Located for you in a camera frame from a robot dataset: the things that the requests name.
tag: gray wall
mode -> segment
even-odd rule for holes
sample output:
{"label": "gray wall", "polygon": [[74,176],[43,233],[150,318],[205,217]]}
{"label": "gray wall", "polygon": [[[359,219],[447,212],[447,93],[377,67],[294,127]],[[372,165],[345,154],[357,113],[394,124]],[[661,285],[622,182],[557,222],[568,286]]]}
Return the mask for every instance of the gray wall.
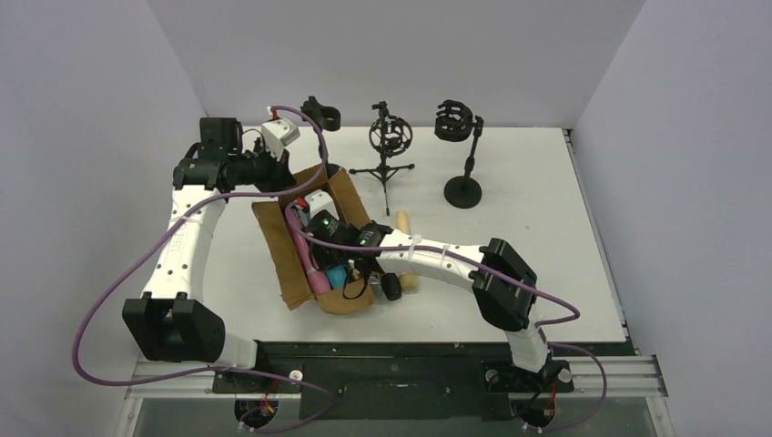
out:
{"label": "gray wall", "polygon": [[418,126],[446,98],[492,126],[572,127],[644,0],[148,0],[212,115],[316,95]]}
{"label": "gray wall", "polygon": [[[125,389],[81,381],[86,308],[166,226],[171,169],[201,107],[141,0],[0,5],[0,434],[110,435]],[[120,317],[137,275],[86,335],[86,368],[126,378]]]}
{"label": "gray wall", "polygon": [[769,435],[772,3],[648,0],[574,132],[679,436]]}

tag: black stand pole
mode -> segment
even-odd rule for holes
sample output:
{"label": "black stand pole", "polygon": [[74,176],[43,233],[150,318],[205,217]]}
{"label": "black stand pole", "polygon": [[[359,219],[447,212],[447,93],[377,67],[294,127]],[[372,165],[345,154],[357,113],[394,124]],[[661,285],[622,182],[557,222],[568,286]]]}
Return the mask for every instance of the black stand pole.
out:
{"label": "black stand pole", "polygon": [[391,167],[386,165],[386,151],[382,148],[381,163],[376,168],[351,169],[349,170],[349,173],[351,173],[352,175],[355,175],[357,173],[370,173],[381,182],[381,185],[383,185],[383,196],[386,198],[386,215],[389,216],[391,212],[389,211],[389,193],[386,192],[386,182],[388,182],[389,179],[391,179],[391,177],[394,176],[394,174],[397,173],[398,171],[403,169],[412,170],[414,168],[415,168],[415,164],[409,164],[407,166],[397,166],[397,167]]}
{"label": "black stand pole", "polygon": [[483,198],[483,189],[480,188],[480,184],[476,180],[472,179],[474,152],[477,150],[477,140],[483,134],[483,123],[482,117],[474,117],[472,151],[463,165],[463,176],[452,178],[445,184],[445,200],[456,208],[472,208]]}

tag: round black base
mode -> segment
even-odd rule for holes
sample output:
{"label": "round black base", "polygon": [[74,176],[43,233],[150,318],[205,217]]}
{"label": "round black base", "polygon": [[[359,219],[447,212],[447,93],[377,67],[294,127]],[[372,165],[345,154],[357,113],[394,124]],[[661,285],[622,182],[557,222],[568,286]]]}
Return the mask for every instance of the round black base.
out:
{"label": "round black base", "polygon": [[445,200],[456,208],[473,208],[483,198],[483,189],[476,180],[469,178],[466,189],[462,189],[463,176],[452,178],[445,184]]}

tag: white table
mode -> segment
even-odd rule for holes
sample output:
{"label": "white table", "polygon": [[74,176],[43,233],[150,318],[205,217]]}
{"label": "white table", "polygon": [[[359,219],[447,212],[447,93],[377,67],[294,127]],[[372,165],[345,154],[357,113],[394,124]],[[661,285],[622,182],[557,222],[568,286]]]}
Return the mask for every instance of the white table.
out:
{"label": "white table", "polygon": [[[293,172],[318,162],[317,139],[308,127],[293,143]],[[251,147],[257,134],[245,136]],[[372,168],[378,154],[368,128],[345,127],[326,133],[330,161],[346,168]],[[411,148],[390,159],[415,163],[388,183],[392,217],[384,210],[381,184],[367,174],[353,175],[370,217],[394,226],[398,209],[408,212],[412,233],[457,244],[505,239],[538,275],[537,287],[571,302],[582,317],[545,327],[552,341],[624,341],[620,313],[588,218],[569,150],[558,128],[487,127],[480,138],[472,176],[482,186],[482,202],[472,209],[450,206],[445,182],[463,173],[472,139],[440,141],[431,127],[414,129]],[[274,341],[505,341],[487,324],[472,294],[422,279],[420,290],[389,302],[380,297],[367,310],[349,316],[323,313],[315,301],[289,311],[249,199],[232,199],[212,240],[204,277],[204,301],[246,338]],[[539,300],[548,319],[568,314]]]}

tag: black stand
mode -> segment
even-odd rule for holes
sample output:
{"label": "black stand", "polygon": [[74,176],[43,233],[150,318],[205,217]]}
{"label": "black stand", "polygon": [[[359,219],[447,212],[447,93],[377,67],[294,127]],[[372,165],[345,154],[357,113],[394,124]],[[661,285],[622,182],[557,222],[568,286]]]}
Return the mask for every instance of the black stand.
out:
{"label": "black stand", "polygon": [[378,150],[381,163],[376,168],[356,168],[349,170],[349,173],[352,175],[370,173],[381,182],[383,196],[386,198],[386,215],[389,216],[391,212],[389,211],[389,193],[386,191],[386,182],[400,170],[414,169],[415,164],[392,167],[386,164],[386,158],[400,155],[408,149],[412,142],[412,128],[405,120],[389,114],[386,102],[379,102],[372,108],[378,109],[378,119],[370,127],[370,144],[372,148]]}
{"label": "black stand", "polygon": [[474,152],[477,150],[477,140],[483,134],[482,117],[474,117],[473,129],[472,151],[463,165],[463,176],[452,178],[445,184],[445,200],[456,208],[472,208],[483,198],[483,189],[471,176],[472,170],[474,170]]}
{"label": "black stand", "polygon": [[391,212],[389,211],[389,194],[386,191],[386,182],[388,182],[389,179],[391,179],[391,177],[394,176],[394,174],[397,173],[398,171],[404,170],[404,169],[412,170],[414,168],[415,168],[415,164],[410,164],[407,166],[397,166],[397,167],[386,165],[386,152],[382,149],[381,163],[376,168],[352,169],[352,170],[349,170],[349,173],[351,173],[352,175],[356,175],[357,173],[370,173],[381,182],[381,185],[383,185],[383,196],[386,198],[386,215],[389,216]]}

